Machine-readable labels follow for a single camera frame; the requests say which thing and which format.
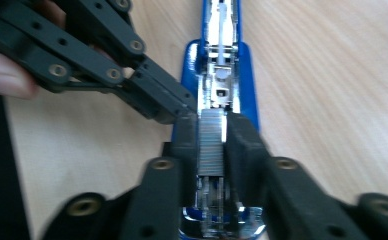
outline light wood surface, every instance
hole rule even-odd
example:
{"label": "light wood surface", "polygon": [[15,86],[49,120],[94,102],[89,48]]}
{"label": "light wood surface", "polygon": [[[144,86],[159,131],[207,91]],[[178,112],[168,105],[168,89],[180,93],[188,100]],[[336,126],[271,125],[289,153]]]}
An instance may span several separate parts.
{"label": "light wood surface", "polygon": [[[176,78],[200,36],[201,2],[138,0],[147,54]],[[261,133],[275,155],[301,161],[331,195],[388,194],[388,0],[242,1]],[[113,95],[8,99],[21,184],[35,238],[61,203],[135,185],[170,127]]]}

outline wood grain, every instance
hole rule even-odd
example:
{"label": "wood grain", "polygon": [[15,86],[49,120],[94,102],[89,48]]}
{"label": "wood grain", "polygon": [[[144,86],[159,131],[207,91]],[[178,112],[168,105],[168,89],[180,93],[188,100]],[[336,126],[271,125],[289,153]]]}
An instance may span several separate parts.
{"label": "wood grain", "polygon": [[[132,17],[147,54],[179,78],[200,36],[201,1],[138,0]],[[353,203],[388,194],[388,0],[243,1],[261,133],[275,155],[301,161],[320,185]],[[84,191],[114,197],[159,155],[170,127],[112,95],[8,99],[32,233]]]}

